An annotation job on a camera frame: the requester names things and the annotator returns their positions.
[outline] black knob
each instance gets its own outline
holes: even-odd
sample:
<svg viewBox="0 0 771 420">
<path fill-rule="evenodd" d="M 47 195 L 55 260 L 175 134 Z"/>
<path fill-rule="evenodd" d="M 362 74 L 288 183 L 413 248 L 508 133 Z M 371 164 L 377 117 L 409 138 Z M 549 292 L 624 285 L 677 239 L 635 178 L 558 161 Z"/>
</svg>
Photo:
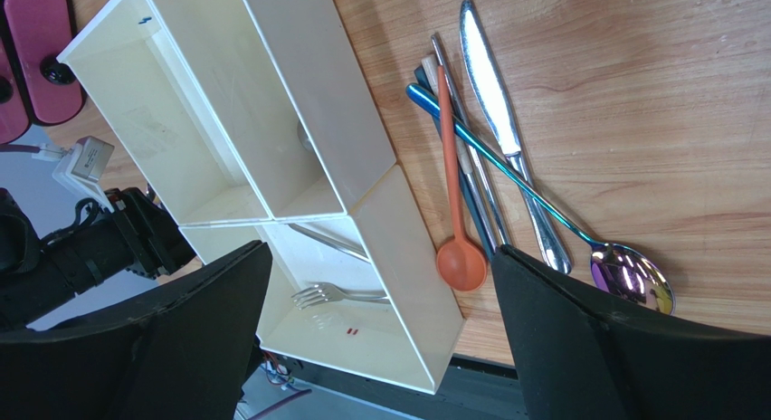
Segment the black knob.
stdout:
<svg viewBox="0 0 771 420">
<path fill-rule="evenodd" d="M 56 61 L 56 58 L 49 58 L 40 66 L 43 77 L 50 83 L 56 85 L 70 85 L 75 82 L 75 74 L 70 70 L 67 64 Z"/>
<path fill-rule="evenodd" d="M 0 103 L 7 103 L 14 97 L 14 86 L 11 82 L 0 76 Z"/>
</svg>

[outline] orange spoon handle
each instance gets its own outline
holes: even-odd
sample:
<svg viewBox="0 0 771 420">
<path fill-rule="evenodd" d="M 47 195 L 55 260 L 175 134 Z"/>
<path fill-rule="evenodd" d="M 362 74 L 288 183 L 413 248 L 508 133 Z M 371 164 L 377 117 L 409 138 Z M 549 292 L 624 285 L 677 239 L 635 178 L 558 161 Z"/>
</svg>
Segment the orange spoon handle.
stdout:
<svg viewBox="0 0 771 420">
<path fill-rule="evenodd" d="M 450 195 L 450 213 L 452 231 L 456 240 L 465 240 L 463 228 L 463 210 L 461 206 L 461 185 L 458 176 L 458 149 L 455 147 L 455 129 L 452 122 L 450 89 L 444 77 L 444 67 L 439 66 L 439 121 L 442 125 L 442 145 L 444 148 L 444 174 L 447 178 L 447 190 Z"/>
</svg>

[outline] gray floor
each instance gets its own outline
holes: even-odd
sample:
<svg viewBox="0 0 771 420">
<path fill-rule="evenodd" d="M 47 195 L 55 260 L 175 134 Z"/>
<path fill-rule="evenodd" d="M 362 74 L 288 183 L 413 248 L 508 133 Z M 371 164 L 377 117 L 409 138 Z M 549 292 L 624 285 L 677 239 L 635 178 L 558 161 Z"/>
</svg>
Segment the gray floor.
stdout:
<svg viewBox="0 0 771 420">
<path fill-rule="evenodd" d="M 313 392 L 271 413 L 265 417 L 266 420 L 401 420 L 416 418 L 349 396 L 333 393 L 302 381 L 297 381 L 295 387 L 300 390 L 312 388 Z M 240 415 L 236 413 L 234 417 L 237 420 L 248 419 L 292 394 L 290 390 L 284 391 L 280 387 L 269 384 L 265 378 L 265 372 L 261 368 L 257 369 L 254 375 L 246 381 L 243 385 L 243 392 L 245 403 L 238 405 Z"/>
</svg>

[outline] spoon bowl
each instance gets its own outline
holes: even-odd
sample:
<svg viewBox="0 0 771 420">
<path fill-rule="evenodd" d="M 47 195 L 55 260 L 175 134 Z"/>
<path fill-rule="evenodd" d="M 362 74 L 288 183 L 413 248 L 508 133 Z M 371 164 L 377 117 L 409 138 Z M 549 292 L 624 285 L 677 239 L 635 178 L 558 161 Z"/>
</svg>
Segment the spoon bowl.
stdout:
<svg viewBox="0 0 771 420">
<path fill-rule="evenodd" d="M 476 291 L 487 280 L 487 259 L 473 243 L 453 238 L 436 254 L 444 282 L 456 291 Z"/>
<path fill-rule="evenodd" d="M 603 291 L 672 314 L 675 297 L 664 274 L 644 255 L 618 243 L 592 244 L 592 278 Z"/>
</svg>

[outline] pink object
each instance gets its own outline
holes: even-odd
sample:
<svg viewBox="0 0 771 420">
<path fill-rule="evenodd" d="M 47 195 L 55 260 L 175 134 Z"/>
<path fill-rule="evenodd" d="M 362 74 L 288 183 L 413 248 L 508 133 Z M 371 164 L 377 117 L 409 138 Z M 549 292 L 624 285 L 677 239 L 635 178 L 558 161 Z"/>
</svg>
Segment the pink object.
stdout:
<svg viewBox="0 0 771 420">
<path fill-rule="evenodd" d="M 5 0 L 4 7 L 35 117 L 43 124 L 71 119 L 83 105 L 81 85 L 56 85 L 41 73 L 41 63 L 72 40 L 67 0 Z"/>
<path fill-rule="evenodd" d="M 24 108 L 24 101 L 19 95 L 19 87 L 14 78 L 11 62 L 0 43 L 0 78 L 11 82 L 13 97 L 6 103 L 0 103 L 0 144 L 5 144 L 21 137 L 30 128 L 30 119 Z"/>
</svg>

